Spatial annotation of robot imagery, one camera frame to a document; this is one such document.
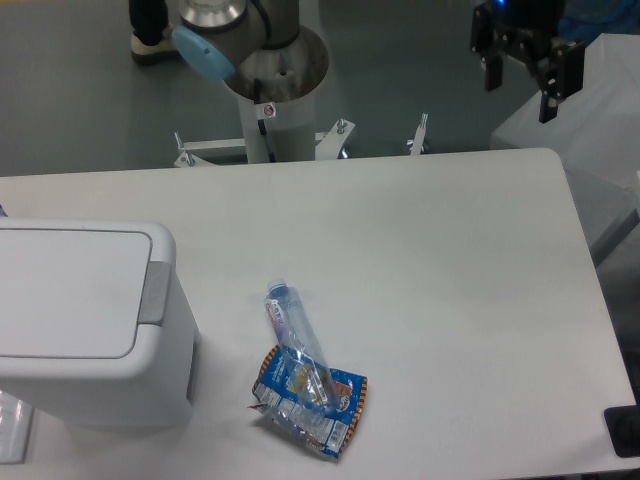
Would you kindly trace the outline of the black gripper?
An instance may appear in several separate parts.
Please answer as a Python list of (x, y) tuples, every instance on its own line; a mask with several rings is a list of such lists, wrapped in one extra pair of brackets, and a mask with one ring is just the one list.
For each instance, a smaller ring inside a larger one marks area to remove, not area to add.
[(542, 124), (555, 119), (559, 105), (584, 84), (585, 43), (559, 40), (564, 9), (565, 1), (488, 1), (472, 13), (470, 50), (480, 58), (486, 91), (502, 85), (504, 56), (543, 68)]

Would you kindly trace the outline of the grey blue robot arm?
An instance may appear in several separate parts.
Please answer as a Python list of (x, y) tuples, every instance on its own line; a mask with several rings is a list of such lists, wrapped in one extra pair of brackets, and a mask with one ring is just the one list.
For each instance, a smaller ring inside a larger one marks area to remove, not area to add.
[[(501, 86), (504, 58), (522, 63), (541, 93), (542, 123), (584, 84), (586, 46), (560, 37), (564, 10), (562, 1), (482, 1), (472, 14), (470, 49), (480, 58), (485, 90)], [(181, 57), (262, 105), (263, 115), (307, 96), (328, 73), (328, 49), (301, 24), (296, 1), (182, 1), (179, 13), (172, 40)]]

